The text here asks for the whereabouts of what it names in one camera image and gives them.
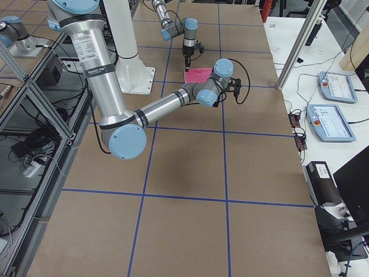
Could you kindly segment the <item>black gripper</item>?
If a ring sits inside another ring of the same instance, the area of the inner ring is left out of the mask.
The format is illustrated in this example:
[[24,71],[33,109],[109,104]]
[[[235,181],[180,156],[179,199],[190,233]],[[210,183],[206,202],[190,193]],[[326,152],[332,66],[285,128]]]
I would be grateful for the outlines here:
[[182,54],[185,57],[185,71],[188,71],[191,66],[191,57],[194,55],[194,46],[182,46]]

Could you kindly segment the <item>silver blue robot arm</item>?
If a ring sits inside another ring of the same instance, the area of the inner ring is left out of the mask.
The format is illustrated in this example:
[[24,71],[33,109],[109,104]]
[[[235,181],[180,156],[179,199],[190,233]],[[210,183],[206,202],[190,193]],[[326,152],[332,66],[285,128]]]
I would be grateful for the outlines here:
[[200,54],[204,53],[204,46],[197,40],[198,21],[195,18],[185,17],[174,22],[169,16],[170,11],[167,9],[165,1],[151,1],[151,4],[159,18],[161,35],[165,41],[183,35],[184,70],[188,72],[195,50],[198,50]]
[[219,59],[205,82],[188,83],[138,110],[125,93],[149,93],[154,68],[138,56],[128,1],[48,1],[52,29],[72,41],[96,100],[103,143],[117,158],[134,159],[146,147],[144,128],[193,100],[211,107],[227,89],[233,63]]

